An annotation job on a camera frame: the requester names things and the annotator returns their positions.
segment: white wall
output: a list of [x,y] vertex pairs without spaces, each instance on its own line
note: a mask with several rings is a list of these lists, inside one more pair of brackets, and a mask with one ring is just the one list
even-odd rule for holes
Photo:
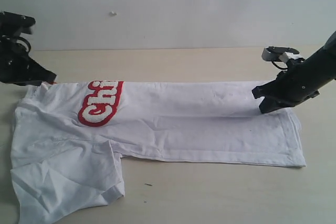
[[0,0],[0,9],[36,18],[38,50],[318,44],[336,30],[335,0]]

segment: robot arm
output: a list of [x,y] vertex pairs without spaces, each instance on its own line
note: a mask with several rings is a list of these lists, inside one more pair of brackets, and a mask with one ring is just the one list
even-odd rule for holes
[[0,81],[19,86],[52,83],[56,75],[40,66],[30,56],[29,42],[21,33],[32,34],[35,19],[14,13],[0,12]]
[[[252,90],[255,99],[264,97],[259,106],[261,113],[294,107],[318,96],[320,87],[336,79],[336,32],[307,60],[299,51],[284,47],[265,48],[262,58],[282,71],[274,81]],[[279,67],[277,61],[287,67]]]

